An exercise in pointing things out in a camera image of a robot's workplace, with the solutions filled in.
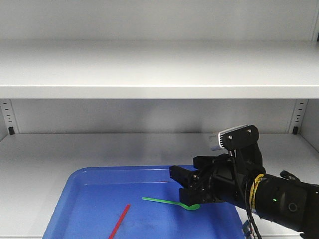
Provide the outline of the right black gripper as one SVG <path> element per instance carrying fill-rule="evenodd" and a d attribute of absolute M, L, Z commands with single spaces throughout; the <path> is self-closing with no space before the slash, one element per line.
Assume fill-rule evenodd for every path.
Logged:
<path fill-rule="evenodd" d="M 219 156 L 197 156 L 193 166 L 194 171 L 176 165 L 169 168 L 170 178 L 188 187 L 179 189 L 183 204 L 227 202 L 245 206 L 252 178 L 265 173 L 257 143 Z"/>

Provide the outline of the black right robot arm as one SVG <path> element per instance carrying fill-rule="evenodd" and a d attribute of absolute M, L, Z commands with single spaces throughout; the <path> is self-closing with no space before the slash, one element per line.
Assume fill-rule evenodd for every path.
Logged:
<path fill-rule="evenodd" d="M 197 156 L 194 171 L 171 166 L 171 179 L 181 185 L 179 200 L 187 206 L 227 202 L 300 233 L 319 237 L 319 187 L 282 171 L 266 173 L 257 143 L 226 146 L 227 154 Z"/>

